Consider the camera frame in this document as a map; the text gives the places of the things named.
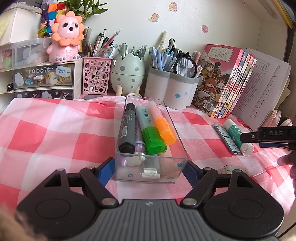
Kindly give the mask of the right hand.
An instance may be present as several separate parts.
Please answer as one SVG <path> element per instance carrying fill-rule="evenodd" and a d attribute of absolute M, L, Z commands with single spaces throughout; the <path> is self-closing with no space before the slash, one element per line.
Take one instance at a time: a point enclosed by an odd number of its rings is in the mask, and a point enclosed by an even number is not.
<path fill-rule="evenodd" d="M 291 152 L 288 155 L 280 157 L 277 161 L 277 163 L 281 166 L 284 166 L 284 165 L 292 166 L 290 169 L 290 177 L 292 178 L 294 183 L 295 183 L 295 166 L 296 166 L 295 161 L 296 161 L 295 151 Z"/>

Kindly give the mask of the left hand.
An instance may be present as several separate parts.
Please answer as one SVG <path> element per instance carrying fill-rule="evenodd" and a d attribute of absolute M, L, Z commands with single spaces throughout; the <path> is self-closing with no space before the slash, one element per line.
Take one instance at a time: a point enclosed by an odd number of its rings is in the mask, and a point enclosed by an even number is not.
<path fill-rule="evenodd" d="M 24 214 L 1 204 L 1 240 L 36 241 L 48 240 L 48 238 L 42 233 L 36 232 Z"/>

